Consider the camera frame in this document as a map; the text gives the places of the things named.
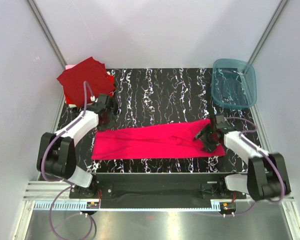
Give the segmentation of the bright pink t shirt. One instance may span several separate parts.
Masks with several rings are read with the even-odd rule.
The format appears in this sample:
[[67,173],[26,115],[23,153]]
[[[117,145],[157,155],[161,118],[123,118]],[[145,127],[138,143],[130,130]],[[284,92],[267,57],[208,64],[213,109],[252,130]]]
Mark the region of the bright pink t shirt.
[[203,143],[195,135],[210,121],[159,124],[97,132],[92,160],[186,159],[223,157],[218,146],[212,153],[203,151]]

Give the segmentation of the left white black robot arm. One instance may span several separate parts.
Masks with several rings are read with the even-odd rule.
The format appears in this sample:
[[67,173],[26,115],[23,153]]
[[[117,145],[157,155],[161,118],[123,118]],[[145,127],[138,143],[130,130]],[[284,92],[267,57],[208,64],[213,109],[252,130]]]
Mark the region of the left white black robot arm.
[[97,178],[77,164],[76,145],[92,129],[105,131],[114,127],[118,103],[113,97],[100,94],[64,128],[42,135],[36,168],[46,181],[66,181],[80,188],[87,198],[98,193]]

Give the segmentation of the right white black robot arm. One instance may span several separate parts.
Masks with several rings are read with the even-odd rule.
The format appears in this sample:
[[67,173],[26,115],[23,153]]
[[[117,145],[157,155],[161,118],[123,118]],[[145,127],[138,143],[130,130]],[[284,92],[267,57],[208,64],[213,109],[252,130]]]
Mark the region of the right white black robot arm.
[[203,151],[215,153],[218,147],[233,151],[247,164],[247,173],[227,175],[217,185],[218,195],[229,198],[234,192],[249,195],[254,201],[281,202],[291,193],[285,159],[257,146],[228,121],[229,117],[211,115],[209,123],[195,136],[203,144]]

